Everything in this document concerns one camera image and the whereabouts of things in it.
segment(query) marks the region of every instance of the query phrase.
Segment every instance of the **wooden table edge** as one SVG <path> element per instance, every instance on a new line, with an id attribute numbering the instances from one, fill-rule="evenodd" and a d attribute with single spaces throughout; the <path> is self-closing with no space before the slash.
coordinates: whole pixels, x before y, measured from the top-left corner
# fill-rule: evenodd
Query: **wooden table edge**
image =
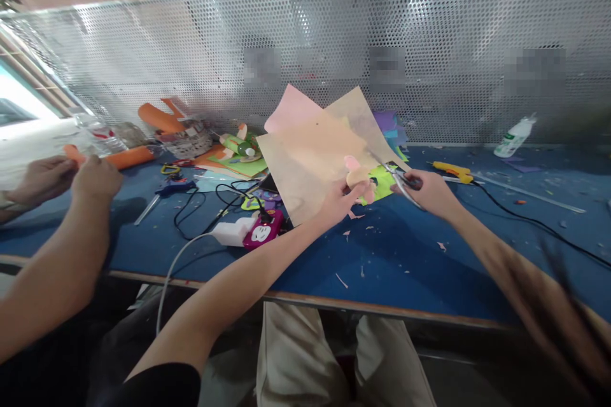
<path id="1" fill-rule="evenodd" d="M 0 254 L 0 263 L 24 266 L 27 264 L 30 258 L 23 256 L 14 256 L 11 254 Z M 165 277 L 160 275 L 148 275 L 145 273 L 127 272 L 124 270 L 106 270 L 105 273 L 112 277 L 123 278 L 127 280 L 137 280 L 144 283 L 150 284 L 163 284 Z M 206 282 L 200 282 L 196 280 L 183 280 L 183 279 L 171 279 L 170 285 L 184 286 L 198 289 Z M 422 312 L 420 310 L 411 310 L 408 308 L 389 307 L 386 305 L 375 305 L 365 302 L 356 302 L 342 299 L 330 299 L 319 296 L 308 296 L 305 294 L 297 293 L 286 293 L 283 291 L 267 291 L 263 296 L 266 300 L 279 301 L 285 303 L 292 303 L 296 305 L 306 305 L 310 307 L 350 310 L 354 312 L 361 312 L 374 315 L 382 315 L 385 317 L 395 317 L 400 319 L 415 319 L 421 321 L 430 321 L 438 323 L 455 324 L 460 326 L 467 326 L 470 328 L 483 328 L 483 329 L 499 329 L 499 330 L 510 330 L 513 329 L 510 326 L 501 324 L 496 321 L 480 319 L 480 318 L 469 318 L 462 316 L 444 315 Z"/>

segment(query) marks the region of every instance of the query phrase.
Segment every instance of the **black sleeve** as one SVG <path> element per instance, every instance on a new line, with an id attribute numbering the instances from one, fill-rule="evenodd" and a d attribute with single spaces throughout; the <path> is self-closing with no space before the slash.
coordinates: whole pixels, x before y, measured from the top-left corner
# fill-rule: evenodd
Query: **black sleeve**
<path id="1" fill-rule="evenodd" d="M 200 376 L 195 368 L 182 362 L 151 367 L 117 388 L 106 407 L 197 407 Z"/>

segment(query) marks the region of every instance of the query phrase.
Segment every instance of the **cable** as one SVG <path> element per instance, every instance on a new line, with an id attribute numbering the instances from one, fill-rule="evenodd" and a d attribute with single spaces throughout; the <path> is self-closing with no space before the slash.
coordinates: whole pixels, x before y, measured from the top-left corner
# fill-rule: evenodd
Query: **cable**
<path id="1" fill-rule="evenodd" d="M 226 187 L 226 188 L 229 188 L 229 189 L 231 189 L 233 192 L 236 192 L 236 193 L 238 193 L 238 194 L 243 195 L 243 196 L 244 196 L 244 197 L 246 197 L 246 198 L 249 198 L 248 194 L 246 194 L 245 192 L 243 192 L 243 191 L 241 191 L 241 190 L 239 190 L 239 189 L 235 189 L 233 186 L 229 186 L 228 184 L 221 183 L 221 184 L 217 185 L 217 187 L 216 187 L 216 189 L 215 189 L 215 191 L 216 191 L 216 196 L 217 196 L 217 197 L 218 197 L 218 198 L 221 200 L 221 202 L 223 202 L 224 204 L 227 204 L 229 207 L 231 207 L 231 206 L 232 206 L 232 204 L 231 204 L 231 203 L 227 203 L 227 202 L 226 202 L 226 201 L 225 201 L 225 200 L 224 200 L 224 199 L 223 199 L 221 196 L 219 196 L 219 194 L 218 194 L 218 188 L 220 188 L 221 186 L 224 186 L 224 187 Z M 263 207 L 263 205 L 261 205 L 261 201 L 259 200 L 259 198 L 258 198 L 257 196 L 254 196 L 254 197 L 256 198 L 256 201 L 257 201 L 257 203 L 259 204 L 259 209 L 260 209 L 260 210 L 263 212 L 263 211 L 264 211 L 264 210 L 263 210 L 263 208 L 264 208 L 264 207 Z"/>
<path id="2" fill-rule="evenodd" d="M 163 307 L 164 307 L 165 292 L 167 291 L 168 283 L 170 283 L 170 276 L 172 275 L 172 271 L 174 270 L 174 266 L 176 265 L 176 262 L 177 262 L 178 258 L 180 258 L 180 256 L 189 247 L 189 245 L 191 245 L 196 240 L 199 240 L 200 238 L 205 237 L 206 235 L 211 235 L 211 234 L 210 233 L 201 234 L 201 235 L 198 235 L 197 237 L 189 240 L 185 244 L 185 246 L 183 246 L 180 249 L 180 251 L 178 252 L 176 257 L 174 258 L 174 261 L 172 261 L 172 265 L 170 266 L 170 269 L 167 271 L 167 275 L 165 276 L 164 288 L 161 290 L 161 299 L 159 300 L 159 310 L 157 311 L 157 325 L 155 326 L 156 335 L 159 335 L 159 331 L 161 330 L 161 311 L 163 310 Z"/>
<path id="3" fill-rule="evenodd" d="M 219 200 L 221 200 L 221 201 L 222 201 L 224 204 L 227 204 L 227 202 L 226 202 L 226 201 L 225 201 L 225 200 L 224 200 L 224 199 L 223 199 L 223 198 L 222 198 L 222 197 L 219 195 L 219 193 L 218 193 L 218 187 L 219 187 L 219 186 L 227 186 L 228 188 L 231 188 L 232 190 L 234 190 L 234 191 L 236 191 L 236 192 L 238 192 L 238 193 L 242 194 L 242 191 L 235 189 L 235 188 L 233 187 L 233 185 L 234 185 L 235 183 L 248 183 L 248 182 L 250 182 L 250 181 L 257 181 L 257 183 L 256 183 L 256 184 L 254 184 L 252 187 L 250 187 L 250 188 L 248 188 L 248 189 L 246 190 L 246 192 L 249 192 L 249 191 L 251 191 L 253 188 L 255 188 L 255 187 L 258 185 L 258 179 L 250 179 L 250 180 L 236 180 L 236 181 L 232 181 L 230 184 L 219 184 L 219 185 L 216 187 L 216 189 L 215 189 L 215 191 L 214 191 L 214 192 L 216 193 L 216 196 L 219 198 Z M 177 220 L 178 220 L 178 216 L 180 216 L 180 214 L 181 214 L 183 211 L 185 211 L 185 209 L 188 207 L 189 203 L 191 202 L 191 200 L 193 199 L 193 196 L 194 196 L 195 194 L 204 194 L 204 200 L 203 200 L 203 201 L 201 201 L 201 203 L 200 203 L 198 206 L 196 206 L 196 207 L 195 207 L 193 210 L 191 210 L 189 213 L 187 213 L 185 216 L 183 216 L 183 217 L 182 217 L 182 219 L 180 219 L 180 221 L 177 221 Z M 236 199 L 233 199 L 233 200 L 231 201 L 231 204 L 233 204 L 233 203 L 234 203 L 236 200 L 237 200 L 237 198 L 236 198 Z M 184 206 L 182 206 L 182 208 L 180 208 L 180 210 L 179 210 L 179 211 L 176 213 L 176 215 L 174 215 L 174 227 L 176 228 L 176 230 L 178 230 L 178 233 L 180 234 L 180 236 L 181 236 L 183 239 L 185 239 L 185 240 L 192 240 L 192 239 L 193 239 L 193 237 L 187 237 L 187 236 L 185 235 L 185 233 L 183 232 L 183 230 L 180 228 L 180 224 L 181 224 L 181 223 L 182 223 L 184 220 L 186 220 L 188 217 L 190 217 L 190 216 L 191 216 L 193 213 L 195 213 L 195 211 L 196 211 L 198 208 L 203 207 L 205 202 L 206 202 L 206 193 L 201 193 L 201 192 L 195 192 L 195 193 L 192 193 L 192 194 L 189 196 L 189 199 L 188 199 L 188 200 L 186 201 L 186 203 L 184 204 Z M 226 206 L 226 207 L 225 207 L 223 210 L 221 210 L 220 214 L 222 215 L 222 214 L 223 214 L 223 213 L 224 213 L 224 212 L 225 212 L 225 211 L 226 211 L 226 210 L 227 210 L 227 209 L 228 209 L 230 206 L 231 206 L 231 205 L 230 205 L 230 204 L 228 204 L 228 205 L 227 205 L 227 206 Z M 209 225 L 208 225 L 208 227 L 207 227 L 205 230 L 203 230 L 203 231 L 202 231 L 202 233 L 208 232 L 208 230 L 210 229 L 210 227 L 212 227 L 212 225 L 214 225 L 214 224 L 215 224 L 215 222 L 217 222 L 219 219 L 220 219 L 220 217 L 215 218 L 215 219 L 214 219 L 214 221 L 213 221 L 211 224 L 209 224 Z"/>
<path id="4" fill-rule="evenodd" d="M 195 196 L 195 194 L 203 194 L 204 195 L 204 199 L 203 201 L 200 202 L 199 205 L 197 205 L 195 208 L 193 208 L 193 210 L 191 210 L 189 213 L 187 213 L 185 216 L 183 216 L 183 218 L 180 221 L 177 221 L 178 217 L 180 216 L 180 214 L 185 211 L 185 209 L 188 207 L 189 203 L 191 202 L 191 200 L 193 199 L 193 197 Z M 186 220 L 189 216 L 191 216 L 193 213 L 195 213 L 195 211 L 199 208 L 202 207 L 204 205 L 204 203 L 206 202 L 206 193 L 201 193 L 201 192 L 194 192 L 189 196 L 189 199 L 187 199 L 186 203 L 182 206 L 182 208 L 180 208 L 179 211 L 177 211 L 177 213 L 174 215 L 174 227 L 176 228 L 176 230 L 178 230 L 178 233 L 180 234 L 181 237 L 183 237 L 183 239 L 185 240 L 192 240 L 193 237 L 187 237 L 185 235 L 185 233 L 183 232 L 183 230 L 180 228 L 180 223 L 182 223 L 184 220 Z"/>
<path id="5" fill-rule="evenodd" d="M 611 268 L 611 263 L 608 262 L 607 260 L 601 258 L 600 256 L 595 255 L 593 252 L 588 251 L 585 248 L 581 248 L 581 246 L 579 245 L 575 245 L 573 242 L 570 242 L 569 240 L 565 239 L 562 235 L 560 235 L 557 231 L 555 231 L 554 229 L 552 229 L 550 226 L 548 226 L 547 224 L 539 221 L 538 219 L 534 219 L 534 218 L 530 218 L 527 216 L 522 216 L 518 213 L 514 213 L 511 210 L 509 210 L 508 208 L 506 208 L 505 206 L 503 206 L 502 204 L 500 204 L 498 202 L 497 199 L 495 199 L 492 194 L 490 192 L 488 192 L 488 190 L 486 188 L 484 188 L 481 184 L 477 183 L 477 182 L 473 182 L 473 184 L 475 186 L 477 186 L 478 188 L 480 188 L 483 192 L 486 193 L 486 195 L 488 197 L 490 197 L 490 200 L 492 200 L 492 202 L 494 202 L 494 204 L 499 207 L 501 210 L 509 213 L 510 215 L 513 216 L 517 216 L 520 219 L 524 219 L 526 221 L 529 221 L 533 224 L 539 224 L 541 227 L 543 227 L 544 229 L 546 229 L 551 235 L 553 235 L 555 238 L 557 238 L 558 240 L 560 240 L 561 242 L 566 243 L 567 245 L 569 245 L 570 247 L 573 247 L 574 249 L 586 254 L 587 256 L 589 256 L 590 258 L 594 259 L 595 261 L 601 263 L 602 265 L 604 265 L 607 268 Z"/>

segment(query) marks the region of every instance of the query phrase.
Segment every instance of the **perforated metal panel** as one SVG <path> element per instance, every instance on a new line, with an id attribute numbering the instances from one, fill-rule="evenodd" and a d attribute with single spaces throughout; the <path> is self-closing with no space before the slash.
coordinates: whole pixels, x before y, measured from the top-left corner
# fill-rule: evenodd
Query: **perforated metal panel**
<path id="1" fill-rule="evenodd" d="M 565 142 L 611 113 L 611 0 L 141 0 L 3 21 L 110 122 L 177 96 L 220 129 L 262 127 L 287 83 L 322 106 L 360 85 L 417 142 L 495 142 L 534 111 L 530 141 Z"/>

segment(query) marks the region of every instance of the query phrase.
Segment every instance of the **hand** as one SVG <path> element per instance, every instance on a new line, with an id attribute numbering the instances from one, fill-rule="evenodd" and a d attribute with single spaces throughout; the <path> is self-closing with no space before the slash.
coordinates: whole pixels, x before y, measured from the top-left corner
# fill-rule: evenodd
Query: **hand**
<path id="1" fill-rule="evenodd" d="M 409 181 L 422 182 L 422 187 L 417 191 L 409 186 L 404 188 L 424 210 L 446 221 L 456 218 L 465 210 L 441 175 L 423 170 L 410 170 L 404 176 Z M 395 194 L 403 195 L 396 184 L 390 188 Z"/>
<path id="2" fill-rule="evenodd" d="M 74 177 L 72 192 L 75 198 L 102 197 L 109 201 L 119 192 L 123 175 L 110 162 L 89 156 Z"/>
<path id="3" fill-rule="evenodd" d="M 17 189 L 7 194 L 9 200 L 31 207 L 65 193 L 76 172 L 76 164 L 65 156 L 33 161 Z"/>
<path id="4" fill-rule="evenodd" d="M 314 219 L 319 221 L 325 230 L 335 226 L 346 217 L 356 199 L 363 195 L 369 185 L 370 182 L 362 181 L 350 191 L 346 184 L 346 178 L 335 181 L 325 197 L 323 206 Z"/>

